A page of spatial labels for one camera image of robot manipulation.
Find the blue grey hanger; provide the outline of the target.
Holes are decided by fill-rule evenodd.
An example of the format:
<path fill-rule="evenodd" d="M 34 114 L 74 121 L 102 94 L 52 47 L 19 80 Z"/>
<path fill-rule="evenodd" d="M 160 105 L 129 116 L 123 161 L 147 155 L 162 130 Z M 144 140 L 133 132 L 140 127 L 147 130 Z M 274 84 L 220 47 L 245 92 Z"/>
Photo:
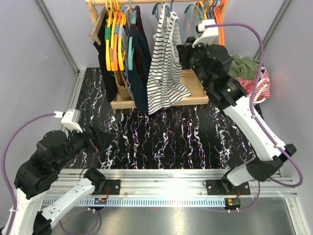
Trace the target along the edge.
<path fill-rule="evenodd" d="M 171 16 L 171 12 L 173 11 L 173 2 L 174 0 L 170 1 L 170 6 L 167 6 L 166 10 L 165 10 L 165 13 L 166 13 L 166 16 L 167 17 L 170 17 Z M 152 15 L 155 16 L 155 18 L 157 20 L 159 20 L 159 11 L 158 11 L 158 6 L 160 5 L 161 3 L 156 3 L 152 9 Z M 187 37 L 186 37 L 186 34 L 185 34 L 185 31 L 184 31 L 184 28 L 183 28 L 183 25 L 180 21 L 180 19 L 177 19 L 176 20 L 178 26 L 179 26 L 179 32 L 180 32 L 180 38 L 181 38 L 181 42 L 182 43 L 185 43 L 186 40 L 187 40 Z"/>

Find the black white striped tank top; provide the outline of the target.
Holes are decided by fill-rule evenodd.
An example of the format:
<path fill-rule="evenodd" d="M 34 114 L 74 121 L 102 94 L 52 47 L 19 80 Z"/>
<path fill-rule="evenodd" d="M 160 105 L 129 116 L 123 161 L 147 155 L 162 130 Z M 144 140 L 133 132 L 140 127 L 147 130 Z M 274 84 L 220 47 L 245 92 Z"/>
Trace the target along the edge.
<path fill-rule="evenodd" d="M 155 36 L 154 50 L 147 81 L 148 114 L 179 103 L 191 94 L 182 83 L 182 66 L 177 45 L 181 44 L 178 16 L 174 11 L 167 17 L 162 6 Z"/>

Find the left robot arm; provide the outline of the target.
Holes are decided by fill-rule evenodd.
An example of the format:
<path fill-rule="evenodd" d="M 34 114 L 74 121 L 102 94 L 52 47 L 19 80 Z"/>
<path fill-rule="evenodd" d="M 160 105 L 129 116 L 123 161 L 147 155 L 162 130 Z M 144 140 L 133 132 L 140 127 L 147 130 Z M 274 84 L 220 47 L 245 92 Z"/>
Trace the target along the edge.
<path fill-rule="evenodd" d="M 1 229 L 4 235 L 49 235 L 62 217 L 84 197 L 105 190 L 106 177 L 92 167 L 75 187 L 59 200 L 42 209 L 43 199 L 61 170 L 83 152 L 105 151 L 115 136 L 90 127 L 89 131 L 50 131 L 37 142 L 36 151 L 23 163 L 14 180 L 13 207 L 9 219 Z"/>

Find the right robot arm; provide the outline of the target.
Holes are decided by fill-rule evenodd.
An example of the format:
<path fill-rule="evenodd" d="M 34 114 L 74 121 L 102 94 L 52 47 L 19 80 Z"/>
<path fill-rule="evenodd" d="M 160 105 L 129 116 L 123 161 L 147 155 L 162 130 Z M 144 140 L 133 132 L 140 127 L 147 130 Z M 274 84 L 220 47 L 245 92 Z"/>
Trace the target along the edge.
<path fill-rule="evenodd" d="M 239 81 L 228 74 L 231 56 L 221 45 L 193 45 L 190 37 L 178 45 L 179 61 L 199 79 L 209 100 L 230 117 L 244 133 L 256 157 L 229 170 L 221 178 L 222 190 L 233 194 L 242 184 L 269 179 L 296 152 L 293 144 L 285 144 L 250 106 L 250 98 Z"/>

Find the teal hanger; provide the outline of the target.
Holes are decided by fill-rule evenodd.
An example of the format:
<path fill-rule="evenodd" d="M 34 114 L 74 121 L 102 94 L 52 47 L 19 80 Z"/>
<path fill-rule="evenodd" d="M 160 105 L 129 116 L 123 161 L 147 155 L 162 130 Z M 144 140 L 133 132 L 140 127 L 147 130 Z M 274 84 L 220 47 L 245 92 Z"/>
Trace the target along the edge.
<path fill-rule="evenodd" d="M 184 10 L 184 14 L 187 16 L 190 25 L 193 25 L 194 21 L 201 22 L 202 20 L 205 20 L 203 7 L 196 3 L 188 4 Z"/>

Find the red striped tank top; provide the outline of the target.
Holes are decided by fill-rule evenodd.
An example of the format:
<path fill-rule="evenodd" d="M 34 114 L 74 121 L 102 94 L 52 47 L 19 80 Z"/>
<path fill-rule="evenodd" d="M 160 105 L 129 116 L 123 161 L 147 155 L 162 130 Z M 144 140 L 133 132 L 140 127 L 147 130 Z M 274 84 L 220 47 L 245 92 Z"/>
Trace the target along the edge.
<path fill-rule="evenodd" d="M 240 77 L 237 77 L 236 80 L 239 81 L 241 86 L 245 89 L 247 95 L 251 98 L 256 81 L 255 80 L 243 80 Z M 260 104 L 270 97 L 270 87 L 271 87 L 271 82 L 269 79 L 269 73 L 267 69 L 264 66 L 262 66 L 259 80 L 257 82 L 255 95 L 253 98 L 253 105 Z"/>

